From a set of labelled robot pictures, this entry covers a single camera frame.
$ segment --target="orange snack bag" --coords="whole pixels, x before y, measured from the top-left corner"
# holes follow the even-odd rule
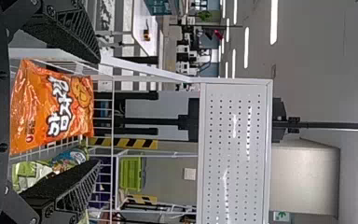
[[[11,95],[10,154],[63,138],[92,137],[91,77],[77,77],[21,61]]]

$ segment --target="product package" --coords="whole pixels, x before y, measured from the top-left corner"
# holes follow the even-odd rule
[[[72,147],[49,161],[22,161],[12,166],[13,189],[21,193],[44,178],[59,175],[90,158],[89,150],[84,146]],[[89,212],[78,224],[89,223]]]
[[[75,135],[92,137],[93,110],[90,77],[21,61],[11,95],[10,154]]]

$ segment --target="pegboard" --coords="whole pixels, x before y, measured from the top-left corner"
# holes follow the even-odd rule
[[[268,223],[269,87],[203,88],[198,223]]]

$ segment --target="green sign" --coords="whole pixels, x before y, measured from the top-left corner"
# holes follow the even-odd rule
[[[274,221],[290,222],[290,213],[287,212],[274,212]]]

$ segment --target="shelf rack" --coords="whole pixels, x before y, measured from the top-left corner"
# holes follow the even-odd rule
[[[109,213],[109,217],[96,220],[112,223],[115,212],[139,213],[139,211],[120,210],[119,200],[116,200],[119,197],[118,166],[121,158],[198,157],[197,223],[268,223],[272,80],[186,77],[110,56],[103,56],[101,63],[94,65],[59,49],[9,49],[9,55],[12,59],[33,59],[71,74],[91,75],[96,82],[112,82],[112,102],[115,98],[115,82],[200,84],[197,154],[123,150],[113,145],[106,148],[96,147],[92,150],[92,157],[110,159],[110,164],[103,164],[110,168],[110,173],[102,173],[110,176],[109,183],[102,183],[110,188],[110,199],[105,202],[107,209],[104,210]],[[124,69],[146,76],[114,76],[103,72],[103,67],[106,66],[113,71]],[[106,108],[106,110],[114,111],[114,108]],[[114,116],[111,116],[111,121],[114,123]],[[114,136],[112,127],[105,128],[108,128],[111,136]],[[134,151],[138,152],[138,155],[131,155]]]

